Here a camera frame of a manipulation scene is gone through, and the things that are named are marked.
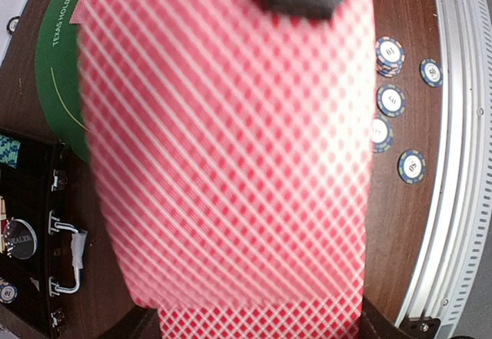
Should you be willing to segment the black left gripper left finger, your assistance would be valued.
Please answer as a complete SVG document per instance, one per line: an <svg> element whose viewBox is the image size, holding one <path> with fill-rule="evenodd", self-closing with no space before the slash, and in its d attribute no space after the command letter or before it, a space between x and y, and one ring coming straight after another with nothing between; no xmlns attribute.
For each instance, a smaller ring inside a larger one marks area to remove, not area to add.
<svg viewBox="0 0 492 339"><path fill-rule="evenodd" d="M100 339L161 339L156 309L134 306L118 323L99 336Z"/></svg>

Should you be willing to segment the dealt red card top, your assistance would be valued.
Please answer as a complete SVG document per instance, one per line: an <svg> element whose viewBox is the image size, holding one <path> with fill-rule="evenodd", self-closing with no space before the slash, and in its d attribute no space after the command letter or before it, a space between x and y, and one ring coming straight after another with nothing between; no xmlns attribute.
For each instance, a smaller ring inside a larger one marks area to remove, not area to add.
<svg viewBox="0 0 492 339"><path fill-rule="evenodd" d="M78 0L69 22L73 25L83 25L87 19L86 13L85 1Z"/></svg>

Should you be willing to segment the red-backed card deck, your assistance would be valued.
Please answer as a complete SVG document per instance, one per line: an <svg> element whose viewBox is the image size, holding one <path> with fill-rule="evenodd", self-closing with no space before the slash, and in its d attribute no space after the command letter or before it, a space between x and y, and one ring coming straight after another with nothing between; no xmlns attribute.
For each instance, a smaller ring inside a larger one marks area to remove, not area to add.
<svg viewBox="0 0 492 339"><path fill-rule="evenodd" d="M357 338L362 296L250 308L158 312L163 338Z"/></svg>

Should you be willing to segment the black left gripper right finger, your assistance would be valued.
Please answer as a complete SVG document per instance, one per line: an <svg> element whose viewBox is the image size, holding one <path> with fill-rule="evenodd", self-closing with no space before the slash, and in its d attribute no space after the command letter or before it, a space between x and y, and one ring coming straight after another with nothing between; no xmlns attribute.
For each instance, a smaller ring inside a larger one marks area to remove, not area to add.
<svg viewBox="0 0 492 339"><path fill-rule="evenodd" d="M396 328L385 316L383 316L366 297L363 297L362 300L359 338L411 339L410 336Z"/></svg>

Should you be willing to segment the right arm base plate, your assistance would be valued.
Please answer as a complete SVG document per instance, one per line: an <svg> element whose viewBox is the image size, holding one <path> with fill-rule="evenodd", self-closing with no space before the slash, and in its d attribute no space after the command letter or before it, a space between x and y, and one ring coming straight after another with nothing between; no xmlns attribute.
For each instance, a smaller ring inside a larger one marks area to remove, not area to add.
<svg viewBox="0 0 492 339"><path fill-rule="evenodd" d="M399 329L413 339L434 339L440 328L438 318L425 317L421 319L405 318Z"/></svg>

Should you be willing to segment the blue tan chip stack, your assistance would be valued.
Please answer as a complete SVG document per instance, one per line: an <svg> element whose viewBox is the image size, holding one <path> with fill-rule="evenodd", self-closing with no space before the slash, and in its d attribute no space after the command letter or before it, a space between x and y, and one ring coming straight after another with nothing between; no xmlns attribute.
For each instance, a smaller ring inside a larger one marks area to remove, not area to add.
<svg viewBox="0 0 492 339"><path fill-rule="evenodd" d="M405 61L402 44L388 36L379 38L375 44L377 73L385 78L398 75Z"/></svg>

